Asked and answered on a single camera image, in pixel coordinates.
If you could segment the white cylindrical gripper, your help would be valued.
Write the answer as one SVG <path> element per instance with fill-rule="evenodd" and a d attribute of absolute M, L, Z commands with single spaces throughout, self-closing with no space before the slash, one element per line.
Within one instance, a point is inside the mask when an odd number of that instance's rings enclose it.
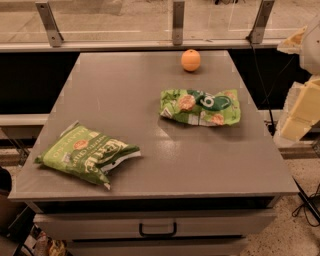
<path fill-rule="evenodd" d="M 320 74 L 320 15 L 283 40 L 277 50 L 299 54 L 300 67 L 312 75 Z M 280 136 L 299 141 L 320 121 L 320 78 L 311 77 L 304 84 L 294 82 L 285 100 L 279 120 Z"/>

